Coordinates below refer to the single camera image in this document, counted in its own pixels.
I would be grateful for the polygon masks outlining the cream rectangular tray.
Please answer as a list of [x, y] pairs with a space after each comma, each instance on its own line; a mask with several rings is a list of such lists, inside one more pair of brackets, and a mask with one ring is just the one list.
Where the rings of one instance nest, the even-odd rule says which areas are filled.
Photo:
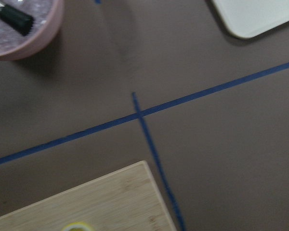
[[289, 22], [289, 0], [213, 0], [227, 31], [250, 39]]

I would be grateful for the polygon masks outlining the black brush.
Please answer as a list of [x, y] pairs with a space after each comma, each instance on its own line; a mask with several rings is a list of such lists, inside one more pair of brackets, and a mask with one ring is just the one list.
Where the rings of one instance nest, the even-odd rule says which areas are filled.
[[22, 36], [27, 36], [34, 24], [34, 17], [0, 0], [0, 20]]

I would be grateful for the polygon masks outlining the yellow lemon slice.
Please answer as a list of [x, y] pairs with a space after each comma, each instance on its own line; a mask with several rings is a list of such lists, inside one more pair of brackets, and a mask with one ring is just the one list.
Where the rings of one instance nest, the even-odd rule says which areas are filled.
[[94, 228], [84, 222], [74, 222], [65, 225], [61, 231], [94, 231]]

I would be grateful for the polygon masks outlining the pink bowl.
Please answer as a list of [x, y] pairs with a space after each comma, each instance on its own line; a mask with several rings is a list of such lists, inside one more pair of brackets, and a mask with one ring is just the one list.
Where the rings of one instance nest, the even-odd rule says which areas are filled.
[[0, 61], [27, 58], [45, 48], [55, 37], [62, 23], [62, 0], [2, 0], [34, 17], [27, 36], [22, 36], [0, 20]]

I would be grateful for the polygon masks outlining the wooden cutting board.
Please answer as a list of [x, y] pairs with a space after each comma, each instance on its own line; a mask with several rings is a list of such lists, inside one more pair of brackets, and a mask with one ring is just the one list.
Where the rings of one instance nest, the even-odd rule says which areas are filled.
[[174, 222], [146, 161], [140, 161], [0, 217], [0, 231], [173, 231]]

